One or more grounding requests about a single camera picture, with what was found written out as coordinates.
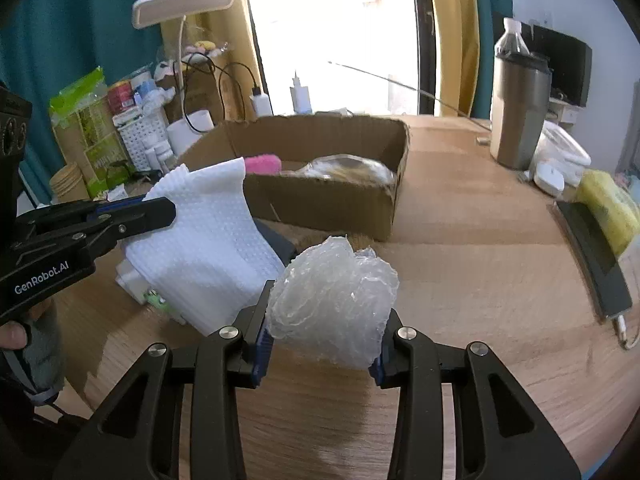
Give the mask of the left hand grey glove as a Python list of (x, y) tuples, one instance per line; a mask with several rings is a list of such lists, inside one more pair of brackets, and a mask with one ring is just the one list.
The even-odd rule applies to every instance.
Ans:
[(27, 344), (1, 351), (1, 380), (35, 406), (52, 403), (64, 387), (65, 359), (54, 304), (39, 318), (25, 318)]

